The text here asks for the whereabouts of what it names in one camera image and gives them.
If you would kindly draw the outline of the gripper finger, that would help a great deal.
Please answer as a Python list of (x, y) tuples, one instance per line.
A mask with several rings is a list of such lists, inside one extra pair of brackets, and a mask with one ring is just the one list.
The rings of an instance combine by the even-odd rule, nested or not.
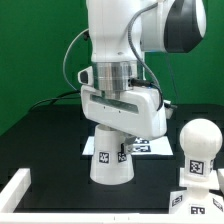
[(123, 154), (131, 154), (134, 148), (136, 137), (133, 135), (126, 136), (124, 142), (121, 144), (121, 152)]

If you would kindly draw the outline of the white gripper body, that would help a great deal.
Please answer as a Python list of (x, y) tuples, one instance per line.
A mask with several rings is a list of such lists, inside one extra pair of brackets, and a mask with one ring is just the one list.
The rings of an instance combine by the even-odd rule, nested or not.
[(120, 99), (105, 99), (93, 87), (93, 69), (78, 73), (81, 101), (87, 119), (146, 140), (160, 138), (167, 131), (163, 100), (155, 88), (136, 87), (120, 93)]

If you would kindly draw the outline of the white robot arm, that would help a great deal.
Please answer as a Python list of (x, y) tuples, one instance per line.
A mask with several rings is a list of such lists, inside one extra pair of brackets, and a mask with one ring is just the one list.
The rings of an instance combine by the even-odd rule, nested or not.
[(203, 39), (202, 0), (87, 0), (91, 66), (78, 73), (82, 108), (97, 123), (96, 155), (130, 151), (166, 132), (163, 93), (147, 52), (188, 53)]

